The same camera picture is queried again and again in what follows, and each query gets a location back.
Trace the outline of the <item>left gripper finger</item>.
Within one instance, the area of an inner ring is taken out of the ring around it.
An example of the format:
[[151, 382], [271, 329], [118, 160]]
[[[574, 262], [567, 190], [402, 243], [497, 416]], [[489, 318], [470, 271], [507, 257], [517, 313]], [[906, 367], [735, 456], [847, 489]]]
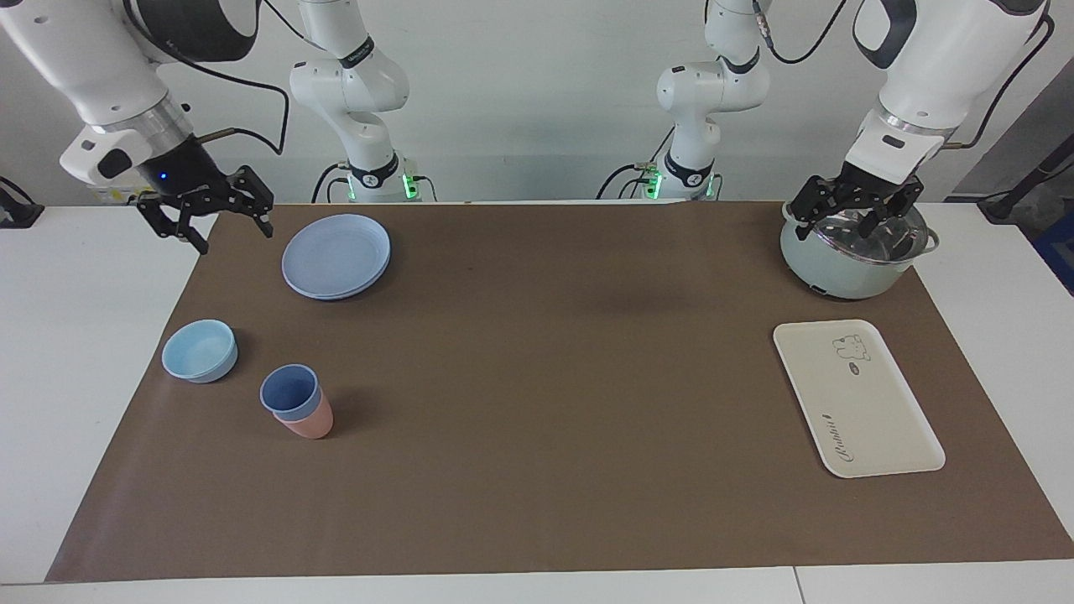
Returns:
[[856, 226], [856, 233], [860, 238], [871, 238], [879, 226], [892, 221], [896, 218], [903, 218], [909, 210], [914, 206], [924, 190], [923, 186], [905, 186], [894, 192], [886, 201], [875, 199], [872, 207], [863, 213]]
[[836, 216], [847, 208], [848, 182], [811, 176], [806, 179], [798, 195], [789, 203], [789, 214], [795, 226], [795, 238], [804, 242], [816, 229], [817, 222]]

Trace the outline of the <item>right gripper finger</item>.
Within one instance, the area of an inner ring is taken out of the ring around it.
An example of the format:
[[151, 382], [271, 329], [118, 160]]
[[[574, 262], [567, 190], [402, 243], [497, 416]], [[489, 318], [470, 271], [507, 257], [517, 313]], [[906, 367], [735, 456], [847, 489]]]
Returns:
[[252, 218], [253, 225], [265, 238], [273, 238], [274, 229], [268, 214], [274, 207], [274, 195], [268, 190], [268, 185], [249, 166], [242, 166], [227, 175], [224, 181], [229, 187], [227, 210]]
[[[164, 208], [178, 211], [178, 217], [168, 217]], [[207, 255], [211, 245], [195, 226], [192, 225], [192, 204], [183, 196], [175, 195], [139, 195], [137, 213], [149, 224], [158, 238], [177, 238], [190, 244], [200, 255]]]

